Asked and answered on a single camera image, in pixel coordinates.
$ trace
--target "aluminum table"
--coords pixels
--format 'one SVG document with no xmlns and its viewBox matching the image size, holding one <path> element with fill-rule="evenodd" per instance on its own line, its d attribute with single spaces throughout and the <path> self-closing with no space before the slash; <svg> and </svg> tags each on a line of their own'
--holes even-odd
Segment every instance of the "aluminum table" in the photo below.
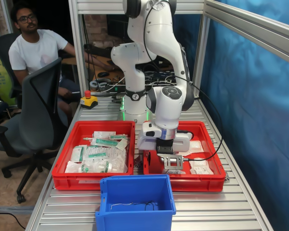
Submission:
<svg viewBox="0 0 289 231">
<path fill-rule="evenodd" d="M 91 110 L 80 107 L 77 109 L 63 144 L 76 121 L 118 119 L 119 104 L 112 103 L 111 98 L 99 98 L 98 101 L 98 106 Z M 220 134 L 200 100 L 195 101 L 188 111 L 182 112 L 180 120 L 204 122 L 215 148 L 218 147 Z M 141 125 L 136 125 L 136 142 L 140 129 Z M 139 155 L 142 155 L 142 151 L 135 149 L 135 158 Z M 223 191 L 174 192 L 177 213 L 172 218 L 171 230 L 272 231 L 255 195 L 224 142 L 218 156 L 229 176 Z M 142 174 L 142 169 L 135 168 L 134 173 Z M 56 190 L 50 172 L 26 231 L 96 231 L 95 211 L 99 210 L 99 204 L 99 191 Z"/>
</svg>

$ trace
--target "floor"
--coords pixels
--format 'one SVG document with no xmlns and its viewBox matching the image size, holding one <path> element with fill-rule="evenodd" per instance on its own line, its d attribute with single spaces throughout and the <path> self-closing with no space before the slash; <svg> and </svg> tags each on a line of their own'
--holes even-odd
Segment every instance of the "floor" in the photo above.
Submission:
<svg viewBox="0 0 289 231">
<path fill-rule="evenodd" d="M 77 104 L 71 103 L 71 107 L 73 114 L 75 114 Z M 26 167 L 12 169 L 12 176 L 8 179 L 3 177 L 1 168 L 20 162 L 25 158 L 26 156 L 11 158 L 8 157 L 5 152 L 0 151 L 0 212 L 3 209 L 16 210 L 14 215 L 24 227 L 26 227 L 27 223 L 29 222 L 33 208 L 49 174 L 49 170 L 47 169 L 43 169 L 43 172 L 41 173 L 39 173 L 36 169 L 22 190 L 22 194 L 25 196 L 26 202 L 18 204 L 16 199 L 16 189 L 26 172 Z M 0 231 L 23 231 L 23 229 L 11 215 L 0 215 Z"/>
</svg>

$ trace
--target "blue crate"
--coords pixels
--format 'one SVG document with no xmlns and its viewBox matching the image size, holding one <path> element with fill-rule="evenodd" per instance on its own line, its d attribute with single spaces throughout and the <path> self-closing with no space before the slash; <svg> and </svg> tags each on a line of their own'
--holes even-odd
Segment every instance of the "blue crate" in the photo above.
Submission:
<svg viewBox="0 0 289 231">
<path fill-rule="evenodd" d="M 100 185 L 98 231 L 171 230 L 176 209 L 168 175 L 109 177 Z"/>
</svg>

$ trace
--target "man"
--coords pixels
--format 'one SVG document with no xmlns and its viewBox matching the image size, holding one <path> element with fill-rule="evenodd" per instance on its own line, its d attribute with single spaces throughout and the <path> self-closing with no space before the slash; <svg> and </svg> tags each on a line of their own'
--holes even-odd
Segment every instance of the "man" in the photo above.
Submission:
<svg viewBox="0 0 289 231">
<path fill-rule="evenodd" d="M 58 50 L 75 56 L 75 48 L 63 37 L 51 30 L 38 29 L 38 20 L 27 4 L 15 4 L 11 10 L 11 19 L 21 31 L 21 35 L 9 50 L 10 63 L 20 84 L 29 74 L 55 61 L 58 58 Z M 115 69 L 115 66 L 105 65 L 91 55 L 88 60 L 86 52 L 84 58 L 86 62 L 106 71 Z M 69 123 L 72 121 L 72 109 L 68 102 L 79 101 L 80 93 L 73 94 L 79 91 L 79 86 L 60 75 L 58 106 L 66 114 Z"/>
</svg>

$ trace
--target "red plastic bin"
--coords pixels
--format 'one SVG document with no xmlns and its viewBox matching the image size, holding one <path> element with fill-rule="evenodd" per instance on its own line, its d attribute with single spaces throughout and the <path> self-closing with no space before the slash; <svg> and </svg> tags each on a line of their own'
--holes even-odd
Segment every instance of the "red plastic bin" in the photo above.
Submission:
<svg viewBox="0 0 289 231">
<path fill-rule="evenodd" d="M 207 158 L 214 154 L 214 145 L 210 139 L 204 123 L 200 121 L 180 121 L 178 130 L 187 130 L 194 134 L 193 141 L 200 141 L 203 153 L 194 153 L 185 158 Z M 174 192 L 220 192 L 223 190 L 223 183 L 226 172 L 217 154 L 208 160 L 210 169 L 214 175 L 193 175 L 190 172 L 191 166 L 184 161 L 183 170 L 186 174 L 169 174 L 171 188 Z M 144 174 L 161 174 L 164 164 L 160 162 L 156 151 L 144 151 Z"/>
<path fill-rule="evenodd" d="M 130 138 L 127 153 L 126 173 L 65 173 L 66 165 L 71 159 L 72 150 L 77 145 L 87 144 L 85 137 L 92 137 L 94 131 L 115 131 Z M 99 190 L 100 180 L 111 176 L 133 175 L 135 152 L 135 122 L 132 121 L 79 121 L 76 122 L 60 156 L 53 168 L 53 181 L 58 190 Z"/>
</svg>

